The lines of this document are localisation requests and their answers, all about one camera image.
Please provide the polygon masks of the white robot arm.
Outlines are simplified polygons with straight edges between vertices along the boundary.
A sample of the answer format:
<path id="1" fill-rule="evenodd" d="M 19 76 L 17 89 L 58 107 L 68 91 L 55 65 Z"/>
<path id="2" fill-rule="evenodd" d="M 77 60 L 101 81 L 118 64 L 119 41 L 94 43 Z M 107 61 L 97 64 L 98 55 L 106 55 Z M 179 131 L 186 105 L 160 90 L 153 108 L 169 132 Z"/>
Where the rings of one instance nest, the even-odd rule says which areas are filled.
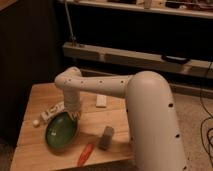
<path id="1" fill-rule="evenodd" d="M 71 67 L 56 76 L 55 85 L 72 117 L 80 109 L 81 91 L 125 100 L 138 171 L 188 171 L 171 88 L 160 74 L 84 77 Z"/>

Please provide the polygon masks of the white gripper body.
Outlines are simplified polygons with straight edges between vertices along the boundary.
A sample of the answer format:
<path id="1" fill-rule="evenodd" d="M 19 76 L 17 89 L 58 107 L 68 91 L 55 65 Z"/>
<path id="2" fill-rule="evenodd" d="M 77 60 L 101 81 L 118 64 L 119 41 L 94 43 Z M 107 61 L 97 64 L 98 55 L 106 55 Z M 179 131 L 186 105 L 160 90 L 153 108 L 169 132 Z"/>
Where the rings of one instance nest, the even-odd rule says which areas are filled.
<path id="1" fill-rule="evenodd" d="M 72 118 L 81 117 L 81 100 L 78 91 L 64 91 L 64 107 Z"/>

